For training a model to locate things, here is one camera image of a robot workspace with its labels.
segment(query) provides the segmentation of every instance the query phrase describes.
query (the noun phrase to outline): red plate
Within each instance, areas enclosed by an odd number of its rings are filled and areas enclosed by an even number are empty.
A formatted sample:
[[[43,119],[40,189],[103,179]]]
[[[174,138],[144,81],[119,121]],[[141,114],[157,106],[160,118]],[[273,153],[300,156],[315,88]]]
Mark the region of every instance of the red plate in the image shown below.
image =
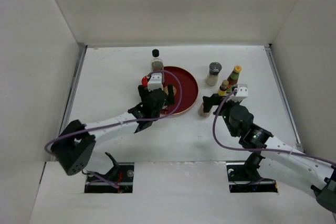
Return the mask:
[[[177,108],[177,110],[175,111],[174,115],[177,114],[181,114],[185,111],[187,111],[188,109],[190,109],[192,107],[192,105],[194,105],[197,95],[198,95],[198,85],[197,82],[195,80],[195,78],[186,70],[184,70],[183,68],[179,68],[179,67],[172,67],[172,66],[165,66],[164,70],[167,70],[171,73],[173,73],[174,75],[176,75],[176,77],[179,79],[179,81],[181,82],[181,86],[182,86],[182,101],[181,104],[179,106],[179,108]],[[161,114],[168,114],[170,113],[177,105],[177,103],[179,102],[179,98],[180,98],[180,87],[178,85],[178,82],[174,79],[174,77],[172,77],[170,74],[165,73],[164,74],[164,87],[167,86],[168,84],[172,84],[175,88],[176,88],[176,94],[174,96],[175,98],[175,104],[174,105],[170,105],[168,111],[161,111]]]

